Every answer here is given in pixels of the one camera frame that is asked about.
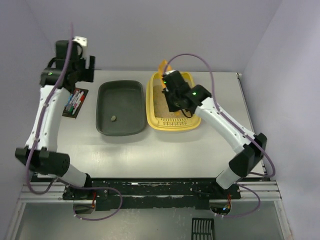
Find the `gray wall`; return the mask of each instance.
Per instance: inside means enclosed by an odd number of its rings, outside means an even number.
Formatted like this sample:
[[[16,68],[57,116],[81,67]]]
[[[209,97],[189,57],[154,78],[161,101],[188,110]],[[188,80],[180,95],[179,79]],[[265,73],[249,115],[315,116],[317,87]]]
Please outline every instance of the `gray wall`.
[[[15,159],[33,126],[40,73],[53,56],[24,0],[0,2],[0,239],[3,239],[25,180]]]
[[[319,13],[318,0],[284,0],[242,80],[297,240],[320,238]]]
[[[75,33],[89,37],[96,66],[156,70],[162,59],[191,52],[215,71],[242,72],[281,0],[27,0],[53,44]],[[190,57],[180,70],[206,70]]]

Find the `yellow bin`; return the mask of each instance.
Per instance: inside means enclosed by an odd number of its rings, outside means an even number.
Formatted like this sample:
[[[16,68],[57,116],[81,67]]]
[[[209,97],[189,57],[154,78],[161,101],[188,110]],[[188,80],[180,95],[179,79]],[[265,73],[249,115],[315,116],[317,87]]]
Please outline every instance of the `yellow bin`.
[[[195,82],[189,72],[181,72],[181,74],[186,81],[190,82],[192,87],[195,86]],[[161,76],[158,72],[152,75],[146,86],[145,107],[148,124],[156,130],[169,132],[189,131],[198,127],[201,122],[201,118],[196,115],[193,115],[191,118],[187,118],[185,116],[175,118],[155,116],[154,81],[159,81],[159,84],[161,84]]]

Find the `orange object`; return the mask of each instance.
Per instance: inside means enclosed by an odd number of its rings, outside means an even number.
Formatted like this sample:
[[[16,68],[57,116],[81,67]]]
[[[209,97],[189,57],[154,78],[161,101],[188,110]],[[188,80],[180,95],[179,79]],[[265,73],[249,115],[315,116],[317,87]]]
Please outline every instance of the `orange object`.
[[[162,76],[164,74],[164,68],[167,64],[167,60],[163,60],[160,65],[158,66],[158,74],[159,76]],[[167,71],[171,71],[172,70],[172,67],[169,65],[167,68],[166,68]],[[162,87],[165,89],[166,88],[166,85],[164,84],[163,80],[161,81],[161,85]]]

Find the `tabletop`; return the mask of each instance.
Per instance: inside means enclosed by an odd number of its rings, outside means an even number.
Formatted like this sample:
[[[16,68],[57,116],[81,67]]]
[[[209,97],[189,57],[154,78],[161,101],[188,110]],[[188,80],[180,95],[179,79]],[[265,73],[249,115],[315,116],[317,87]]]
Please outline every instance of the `tabletop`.
[[[152,71],[96,70],[94,82],[79,82],[89,92],[76,119],[63,117],[58,152],[93,178],[214,178],[235,156],[230,145],[204,121],[187,132],[164,132],[149,125],[130,136],[105,136],[96,129],[98,89],[108,81],[139,81],[146,91]],[[208,72],[191,72],[195,84],[211,89]],[[240,82],[234,72],[215,72],[218,103],[252,130]],[[259,163],[254,172],[263,174]]]

